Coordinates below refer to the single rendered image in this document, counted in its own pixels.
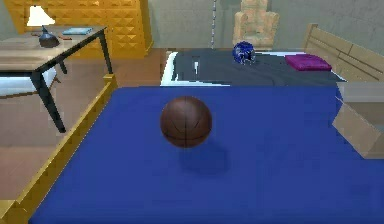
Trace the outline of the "brown basketball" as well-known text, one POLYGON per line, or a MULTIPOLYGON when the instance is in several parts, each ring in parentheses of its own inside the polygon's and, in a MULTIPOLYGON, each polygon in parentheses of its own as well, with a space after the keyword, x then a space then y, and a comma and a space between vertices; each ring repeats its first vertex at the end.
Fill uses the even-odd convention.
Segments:
POLYGON ((180 148, 202 144, 212 130, 212 115, 208 106, 193 96, 181 96, 169 101, 160 116, 163 136, 180 148))

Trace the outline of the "blue patterned ball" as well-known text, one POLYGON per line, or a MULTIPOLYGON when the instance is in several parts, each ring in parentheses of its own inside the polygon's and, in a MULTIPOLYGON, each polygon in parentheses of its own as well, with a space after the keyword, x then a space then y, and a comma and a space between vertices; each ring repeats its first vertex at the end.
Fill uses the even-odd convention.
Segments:
POLYGON ((253 45, 246 41, 237 43, 232 50, 232 55, 234 61, 239 64, 253 63, 256 58, 253 45))

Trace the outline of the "grey bed with wooden headboard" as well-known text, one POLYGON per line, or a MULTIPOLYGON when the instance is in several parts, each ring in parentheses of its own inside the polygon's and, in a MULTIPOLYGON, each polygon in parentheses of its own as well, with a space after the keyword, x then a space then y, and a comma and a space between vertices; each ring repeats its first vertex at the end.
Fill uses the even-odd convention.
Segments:
POLYGON ((253 62, 237 63, 230 50, 169 51, 163 86, 334 86, 337 82, 384 83, 384 56, 326 32, 311 23, 303 48, 258 52, 253 62), (332 69, 298 71, 290 58, 325 60, 332 69))

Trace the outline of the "yellow studded cupboard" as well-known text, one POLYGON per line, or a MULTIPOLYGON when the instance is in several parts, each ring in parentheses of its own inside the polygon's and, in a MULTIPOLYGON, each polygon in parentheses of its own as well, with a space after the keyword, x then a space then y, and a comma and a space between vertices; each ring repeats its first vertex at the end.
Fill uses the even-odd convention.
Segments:
POLYGON ((148 0, 2 0, 19 33, 27 27, 33 5, 41 6, 56 25, 106 26, 112 59, 144 58, 151 47, 148 0))

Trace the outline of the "purple pillow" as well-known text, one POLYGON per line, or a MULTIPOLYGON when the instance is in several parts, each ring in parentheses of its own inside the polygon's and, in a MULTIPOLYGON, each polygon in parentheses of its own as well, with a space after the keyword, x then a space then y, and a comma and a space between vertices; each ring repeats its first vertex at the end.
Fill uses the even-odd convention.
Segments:
POLYGON ((332 66, 324 59, 311 54, 287 55, 285 61, 298 71, 331 71, 332 66))

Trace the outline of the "light blue book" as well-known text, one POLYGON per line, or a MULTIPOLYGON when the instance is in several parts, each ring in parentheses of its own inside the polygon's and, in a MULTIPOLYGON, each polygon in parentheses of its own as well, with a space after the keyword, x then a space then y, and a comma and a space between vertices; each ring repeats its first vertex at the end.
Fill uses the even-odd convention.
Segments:
POLYGON ((88 35, 92 31, 91 27, 72 27, 62 31, 62 35, 88 35))

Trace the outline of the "wooden table with black legs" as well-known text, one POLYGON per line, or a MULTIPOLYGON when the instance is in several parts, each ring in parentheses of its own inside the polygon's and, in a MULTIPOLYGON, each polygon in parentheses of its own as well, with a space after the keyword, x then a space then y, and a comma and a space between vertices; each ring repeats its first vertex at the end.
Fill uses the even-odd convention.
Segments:
POLYGON ((105 35, 106 26, 92 26, 87 35, 73 35, 71 40, 60 41, 54 48, 43 48, 36 37, 25 33, 17 38, 0 41, 0 77, 28 77, 60 133, 66 129, 55 105, 43 73, 59 64, 63 70, 64 60, 99 39, 106 61, 108 73, 112 74, 112 64, 105 35))

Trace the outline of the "black lamp with white shade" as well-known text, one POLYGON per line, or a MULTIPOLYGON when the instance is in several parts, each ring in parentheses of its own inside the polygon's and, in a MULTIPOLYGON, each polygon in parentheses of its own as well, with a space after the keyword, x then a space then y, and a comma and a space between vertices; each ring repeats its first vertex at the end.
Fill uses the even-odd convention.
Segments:
POLYGON ((47 26, 54 23, 55 20, 44 11, 42 6, 33 5, 29 7, 27 27, 41 29, 38 37, 42 48, 55 48, 60 44, 58 38, 47 30, 47 26))

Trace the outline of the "tan cardboard box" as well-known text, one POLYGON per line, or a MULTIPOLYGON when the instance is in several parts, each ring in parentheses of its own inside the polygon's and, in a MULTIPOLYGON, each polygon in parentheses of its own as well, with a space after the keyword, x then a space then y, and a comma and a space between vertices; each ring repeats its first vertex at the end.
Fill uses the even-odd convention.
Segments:
POLYGON ((333 126, 364 159, 384 159, 384 82, 338 82, 333 126))

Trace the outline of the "blue bed with yellow frame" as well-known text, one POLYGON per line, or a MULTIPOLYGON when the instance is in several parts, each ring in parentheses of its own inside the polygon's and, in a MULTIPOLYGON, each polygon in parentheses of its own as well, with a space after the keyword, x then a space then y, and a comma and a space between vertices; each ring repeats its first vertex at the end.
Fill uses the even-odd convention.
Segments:
POLYGON ((179 149, 160 114, 182 87, 105 87, 0 224, 384 224, 384 161, 338 134, 333 87, 193 87, 209 138, 179 149))

